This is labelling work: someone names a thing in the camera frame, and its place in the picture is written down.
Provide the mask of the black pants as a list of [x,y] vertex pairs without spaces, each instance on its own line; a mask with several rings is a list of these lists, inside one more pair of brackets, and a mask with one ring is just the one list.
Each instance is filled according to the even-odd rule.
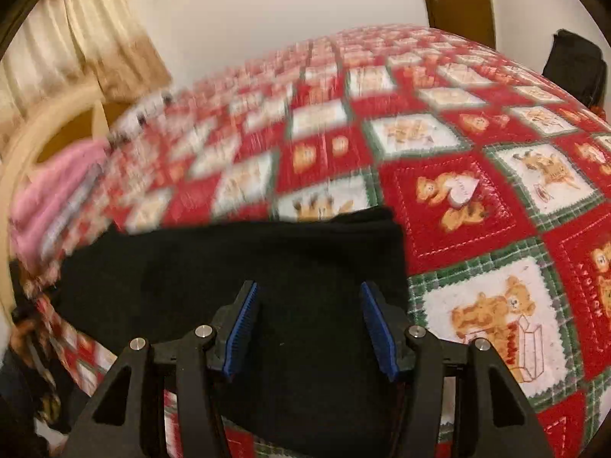
[[359,292],[372,281],[405,307],[404,234],[390,210],[319,222],[236,221],[127,235],[109,229],[61,266],[54,306],[118,353],[211,322],[257,286],[243,362],[221,414],[260,439],[317,457],[382,457],[397,397],[379,368]]

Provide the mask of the red patchwork bear bedspread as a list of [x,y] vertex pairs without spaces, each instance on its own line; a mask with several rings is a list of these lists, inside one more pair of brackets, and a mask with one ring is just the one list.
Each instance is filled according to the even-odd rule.
[[300,42],[177,90],[82,189],[45,244],[108,226],[320,220],[386,205],[407,309],[485,337],[558,457],[610,410],[610,127],[484,45],[387,25]]

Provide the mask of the white patterned pillow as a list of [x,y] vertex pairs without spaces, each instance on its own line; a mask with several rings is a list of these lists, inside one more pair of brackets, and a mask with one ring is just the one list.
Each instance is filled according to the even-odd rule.
[[107,139],[112,148],[138,137],[147,122],[160,115],[170,105],[176,92],[163,88],[137,100],[112,124]]

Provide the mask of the cream wooden headboard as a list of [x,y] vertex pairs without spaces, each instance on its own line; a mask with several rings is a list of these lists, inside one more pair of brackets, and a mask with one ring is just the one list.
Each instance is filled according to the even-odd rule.
[[25,178],[36,172],[41,151],[66,124],[90,113],[89,134],[94,139],[108,135],[104,103],[99,82],[95,77],[85,77],[37,105],[8,145],[1,166],[1,307],[8,321],[16,304],[9,271],[9,211],[13,196]]

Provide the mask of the black suitcase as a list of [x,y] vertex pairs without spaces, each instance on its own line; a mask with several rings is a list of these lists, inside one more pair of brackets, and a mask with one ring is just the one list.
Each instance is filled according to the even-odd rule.
[[597,45],[576,33],[559,29],[554,34],[543,76],[586,108],[602,105],[607,63]]

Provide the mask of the beige patterned curtain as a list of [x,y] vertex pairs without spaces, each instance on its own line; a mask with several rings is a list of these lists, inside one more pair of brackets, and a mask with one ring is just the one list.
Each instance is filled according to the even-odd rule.
[[128,0],[39,0],[1,59],[1,124],[91,74],[103,96],[134,100],[171,76]]

